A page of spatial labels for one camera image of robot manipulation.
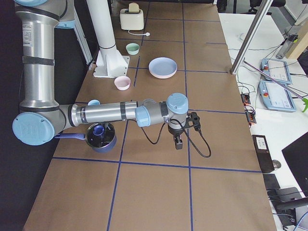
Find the black monitor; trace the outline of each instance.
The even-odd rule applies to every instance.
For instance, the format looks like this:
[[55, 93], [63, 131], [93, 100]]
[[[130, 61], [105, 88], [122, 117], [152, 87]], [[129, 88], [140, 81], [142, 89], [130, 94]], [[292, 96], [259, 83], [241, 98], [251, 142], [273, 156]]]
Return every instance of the black monitor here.
[[[276, 189], [269, 191], [268, 194], [276, 212], [288, 214], [288, 216], [279, 216], [282, 224], [296, 225], [308, 211], [308, 132], [285, 147], [282, 153], [306, 197], [302, 198], [295, 187]], [[299, 227], [308, 231], [308, 215], [300, 222]]]
[[308, 132], [282, 150], [299, 187], [308, 196]]

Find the cooking pot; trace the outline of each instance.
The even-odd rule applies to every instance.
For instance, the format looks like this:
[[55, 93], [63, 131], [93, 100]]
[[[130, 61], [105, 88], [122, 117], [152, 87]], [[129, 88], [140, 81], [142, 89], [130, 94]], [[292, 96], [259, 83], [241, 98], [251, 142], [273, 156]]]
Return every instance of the cooking pot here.
[[75, 138], [85, 140], [94, 151], [106, 153], [113, 149], [116, 144], [115, 128], [110, 123], [95, 123], [92, 124], [86, 134], [83, 133], [62, 133], [55, 138]]

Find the black tape band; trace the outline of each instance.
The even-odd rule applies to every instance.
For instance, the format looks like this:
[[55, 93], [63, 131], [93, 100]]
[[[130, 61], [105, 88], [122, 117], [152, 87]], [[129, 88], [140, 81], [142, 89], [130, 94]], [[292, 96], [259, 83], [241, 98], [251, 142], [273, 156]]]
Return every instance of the black tape band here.
[[67, 12], [67, 0], [65, 0], [65, 9], [63, 11], [63, 13], [60, 15], [60, 18], [63, 18], [63, 16], [66, 14]]
[[73, 119], [72, 119], [72, 108], [73, 105], [69, 105], [68, 109], [67, 109], [67, 116], [68, 116], [68, 122], [72, 127], [75, 127], [74, 123], [73, 123]]
[[24, 112], [53, 112], [59, 110], [59, 106], [57, 107], [44, 107], [44, 108], [38, 108], [38, 107], [23, 107], [20, 106], [19, 109]]
[[126, 119], [125, 102], [120, 102], [121, 119]]
[[24, 11], [24, 12], [30, 12], [30, 13], [37, 13], [37, 14], [41, 14], [50, 18], [53, 18], [57, 21], [60, 20], [60, 17], [54, 13], [48, 12], [48, 11], [44, 11], [38, 8], [32, 8], [32, 7], [27, 7], [27, 6], [17, 6], [15, 7], [15, 11]]
[[66, 120], [66, 116], [65, 116], [65, 114], [64, 114], [64, 112], [62, 111], [62, 109], [60, 108], [59, 109], [59, 111], [62, 113], [62, 115], [63, 115], [63, 117], [64, 117], [64, 126], [63, 126], [63, 129], [65, 128], [65, 126], [66, 126], [66, 122], [67, 122], [67, 120]]
[[102, 48], [102, 49], [111, 49], [111, 48], [113, 48], [115, 45], [116, 45], [116, 44], [114, 44], [112, 47], [107, 47], [107, 48], [101, 47], [101, 46], [99, 46], [99, 47]]
[[54, 66], [54, 59], [44, 59], [44, 58], [39, 58], [39, 57], [23, 56], [23, 63]]
[[80, 119], [83, 124], [88, 123], [87, 118], [86, 118], [86, 107], [85, 106], [80, 108]]
[[168, 116], [168, 107], [166, 101], [160, 102], [160, 113], [162, 114], [162, 117]]

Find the table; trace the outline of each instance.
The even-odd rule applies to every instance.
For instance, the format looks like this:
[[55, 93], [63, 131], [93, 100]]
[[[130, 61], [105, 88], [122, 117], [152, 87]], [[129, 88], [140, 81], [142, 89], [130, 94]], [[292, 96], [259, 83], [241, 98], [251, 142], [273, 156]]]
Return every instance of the table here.
[[[219, 17], [229, 48], [229, 54], [233, 60], [238, 53], [238, 50], [236, 49], [240, 48], [242, 39], [244, 39], [254, 16], [243, 14], [219, 14]], [[261, 59], [273, 51], [282, 41], [283, 36], [275, 25], [273, 19], [270, 16], [266, 16], [252, 40], [249, 47], [251, 50], [247, 52], [245, 57], [246, 61], [255, 67], [259, 67]], [[288, 62], [290, 73], [305, 74], [299, 63], [294, 63], [296, 60], [288, 60], [286, 58], [283, 60]], [[239, 68], [237, 79], [240, 82], [253, 85], [246, 85], [251, 91], [253, 91], [253, 87], [257, 89], [260, 74], [257, 72], [251, 72], [242, 66]], [[308, 79], [306, 77], [292, 76], [292, 81], [292, 87], [302, 91], [308, 89]], [[282, 164], [282, 167], [274, 172], [280, 187], [297, 187], [299, 191], [301, 191], [283, 157], [282, 149], [308, 131], [308, 114], [301, 112], [301, 110], [304, 109], [302, 101], [294, 99], [297, 107], [296, 112], [283, 113], [267, 110], [261, 102], [260, 97], [256, 97], [255, 92], [251, 93], [250, 97], [252, 106], [256, 109], [257, 113], [257, 124], [251, 127], [251, 134], [265, 135], [271, 158], [280, 161]], [[277, 230], [282, 230], [281, 223], [277, 217], [275, 217], [275, 221]]]
[[[136, 42], [128, 76], [132, 86], [118, 91], [113, 79], [88, 72], [76, 102], [101, 103], [166, 100], [174, 92], [197, 111], [212, 157], [202, 158], [183, 137], [175, 150], [167, 129], [151, 145], [134, 122], [113, 123], [117, 144], [106, 154], [79, 140], [61, 140], [25, 225], [25, 231], [202, 231], [274, 230], [270, 205], [216, 6], [138, 2], [149, 37], [120, 29], [119, 12], [127, 2], [114, 1], [116, 45]], [[149, 62], [166, 56], [176, 61], [172, 78], [157, 79]], [[65, 132], [85, 132], [88, 126]], [[145, 129], [151, 139], [161, 125]], [[191, 139], [207, 154], [198, 134]]]

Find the pot handle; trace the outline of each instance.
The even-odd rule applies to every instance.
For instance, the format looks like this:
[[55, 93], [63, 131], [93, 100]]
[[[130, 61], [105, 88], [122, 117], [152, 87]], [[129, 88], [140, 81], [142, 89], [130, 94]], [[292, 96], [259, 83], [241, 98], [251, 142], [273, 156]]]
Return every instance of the pot handle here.
[[58, 139], [66, 139], [66, 138], [75, 138], [75, 139], [79, 139], [79, 140], [85, 140], [85, 134], [83, 133], [62, 133], [62, 134], [58, 134], [55, 136], [55, 138]]

